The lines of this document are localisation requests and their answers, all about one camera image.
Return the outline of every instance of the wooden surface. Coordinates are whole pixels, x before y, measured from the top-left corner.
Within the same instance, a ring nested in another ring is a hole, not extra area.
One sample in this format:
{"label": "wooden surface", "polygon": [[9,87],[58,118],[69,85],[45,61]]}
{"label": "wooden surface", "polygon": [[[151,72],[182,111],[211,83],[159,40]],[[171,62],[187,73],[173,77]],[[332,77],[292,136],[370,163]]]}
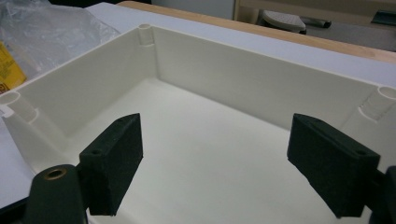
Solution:
{"label": "wooden surface", "polygon": [[322,39],[308,35],[299,35],[290,32],[270,29],[258,25],[243,23],[240,21],[229,21],[221,18],[210,17],[206,15],[196,14],[192,12],[187,12],[187,11],[182,11],[167,7],[158,7],[148,4],[142,4],[133,1],[121,2],[118,3],[118,5],[123,7],[130,7],[138,10],[163,14],[167,16],[172,16],[175,18],[181,18],[190,21],[198,21],[211,25],[217,25],[229,29],[252,33],[255,35],[268,36],[276,39],[286,40],[293,43],[307,45],[310,47],[327,49],[331,51],[336,51],[340,53],[378,60],[387,63],[396,63],[395,52],[385,51],[381,49],[371,49],[371,48],[332,41],[328,39]]}

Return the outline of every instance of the white plastic enclosure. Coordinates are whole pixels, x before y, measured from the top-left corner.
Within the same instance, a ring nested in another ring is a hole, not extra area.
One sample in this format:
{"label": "white plastic enclosure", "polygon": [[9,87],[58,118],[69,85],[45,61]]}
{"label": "white plastic enclosure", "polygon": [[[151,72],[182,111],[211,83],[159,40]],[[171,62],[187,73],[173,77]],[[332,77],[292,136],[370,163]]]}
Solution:
{"label": "white plastic enclosure", "polygon": [[141,25],[27,85],[0,111],[35,172],[78,163],[140,113],[145,158],[115,217],[92,223],[337,220],[287,160],[293,113],[323,119],[394,164],[396,90]]}

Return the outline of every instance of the black plastic part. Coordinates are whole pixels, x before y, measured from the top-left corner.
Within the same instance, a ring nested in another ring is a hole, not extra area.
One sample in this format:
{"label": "black plastic part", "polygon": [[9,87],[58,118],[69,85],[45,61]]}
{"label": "black plastic part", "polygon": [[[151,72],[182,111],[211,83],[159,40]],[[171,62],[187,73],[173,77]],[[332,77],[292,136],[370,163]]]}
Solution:
{"label": "black plastic part", "polygon": [[114,121],[79,159],[84,201],[91,215],[115,216],[143,159],[139,114]]}
{"label": "black plastic part", "polygon": [[389,167],[385,173],[383,192],[390,219],[396,223],[396,166]]}
{"label": "black plastic part", "polygon": [[379,10],[375,13],[372,23],[396,26],[396,12]]}
{"label": "black plastic part", "polygon": [[337,217],[360,217],[380,156],[320,119],[295,114],[289,161]]}
{"label": "black plastic part", "polygon": [[76,167],[54,166],[33,179],[23,223],[88,223],[85,210]]}
{"label": "black plastic part", "polygon": [[12,203],[0,209],[0,220],[4,224],[21,220],[26,209],[27,198]]}

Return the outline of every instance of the small hole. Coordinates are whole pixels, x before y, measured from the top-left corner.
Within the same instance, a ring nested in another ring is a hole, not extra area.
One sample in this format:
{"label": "small hole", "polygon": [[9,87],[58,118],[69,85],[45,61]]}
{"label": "small hole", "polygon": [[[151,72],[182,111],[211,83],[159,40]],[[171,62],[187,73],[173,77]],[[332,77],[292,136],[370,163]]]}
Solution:
{"label": "small hole", "polygon": [[67,173],[66,169],[61,168],[61,169],[55,169],[55,170],[51,170],[48,173],[46,173],[44,175],[44,178],[46,180],[54,180],[54,179],[58,179],[61,178],[62,176],[64,176]]}
{"label": "small hole", "polygon": [[93,154],[93,155],[99,155],[99,154],[101,154],[101,151],[98,150],[98,149],[96,149],[96,150],[94,150],[94,151],[92,152],[92,154]]}
{"label": "small hole", "polygon": [[361,155],[361,156],[365,156],[367,153],[365,151],[362,150],[356,150],[356,152]]}

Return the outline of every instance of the plastic bag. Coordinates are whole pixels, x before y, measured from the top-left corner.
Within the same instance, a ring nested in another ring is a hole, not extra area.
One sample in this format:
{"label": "plastic bag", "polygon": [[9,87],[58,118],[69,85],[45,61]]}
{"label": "plastic bag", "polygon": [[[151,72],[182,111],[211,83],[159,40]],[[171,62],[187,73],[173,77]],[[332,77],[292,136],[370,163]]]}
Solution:
{"label": "plastic bag", "polygon": [[119,34],[88,10],[47,0],[0,0],[0,41],[28,78]]}

